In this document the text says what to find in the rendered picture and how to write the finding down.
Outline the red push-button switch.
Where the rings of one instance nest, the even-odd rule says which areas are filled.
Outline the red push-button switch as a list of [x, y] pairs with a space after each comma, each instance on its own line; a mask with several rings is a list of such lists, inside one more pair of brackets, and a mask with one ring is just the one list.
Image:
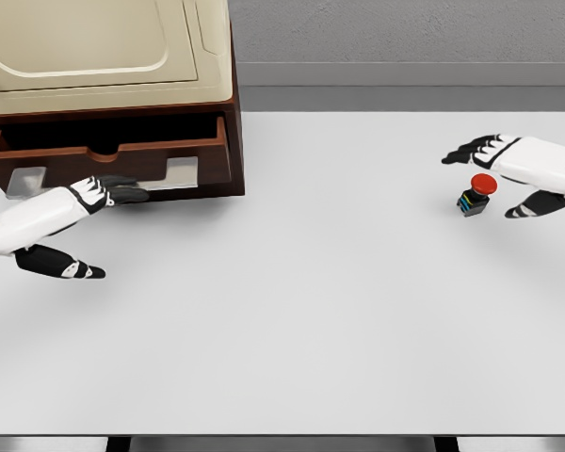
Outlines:
[[491, 175], [478, 173], [472, 177], [470, 187], [458, 198], [457, 206], [466, 218], [478, 215], [485, 210], [497, 188], [498, 183]]

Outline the brown cabinet with cream top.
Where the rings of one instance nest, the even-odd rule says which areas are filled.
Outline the brown cabinet with cream top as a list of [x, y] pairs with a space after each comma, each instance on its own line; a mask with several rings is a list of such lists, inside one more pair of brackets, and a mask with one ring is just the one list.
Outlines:
[[[0, 0], [0, 126], [209, 113], [224, 118], [232, 181], [199, 186], [196, 157], [170, 158], [163, 180], [137, 181], [152, 201], [245, 192], [227, 0]], [[34, 196], [45, 173], [15, 169], [0, 189]]]

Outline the brown drawer with silver handle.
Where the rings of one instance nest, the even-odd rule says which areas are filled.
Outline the brown drawer with silver handle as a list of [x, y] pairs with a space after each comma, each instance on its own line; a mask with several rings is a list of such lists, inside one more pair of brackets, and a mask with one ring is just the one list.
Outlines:
[[224, 118], [159, 115], [0, 126], [0, 187], [18, 168], [46, 168], [44, 182], [65, 186], [90, 175], [138, 181], [166, 177], [170, 158], [196, 157], [198, 185], [232, 181]]

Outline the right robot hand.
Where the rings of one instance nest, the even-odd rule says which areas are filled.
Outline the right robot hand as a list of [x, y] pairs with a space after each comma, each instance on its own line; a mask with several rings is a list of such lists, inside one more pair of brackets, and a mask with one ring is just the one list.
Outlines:
[[474, 164], [537, 190], [510, 208], [506, 218], [535, 218], [565, 208], [565, 146], [536, 137], [505, 134], [477, 137], [442, 159]]

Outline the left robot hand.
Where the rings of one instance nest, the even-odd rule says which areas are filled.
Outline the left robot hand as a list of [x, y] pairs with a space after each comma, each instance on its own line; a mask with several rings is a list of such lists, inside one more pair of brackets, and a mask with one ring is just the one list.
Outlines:
[[102, 279], [103, 269], [40, 241], [107, 207], [149, 198], [136, 179], [120, 175], [90, 176], [51, 188], [0, 213], [0, 256], [12, 255], [18, 268], [52, 278]]

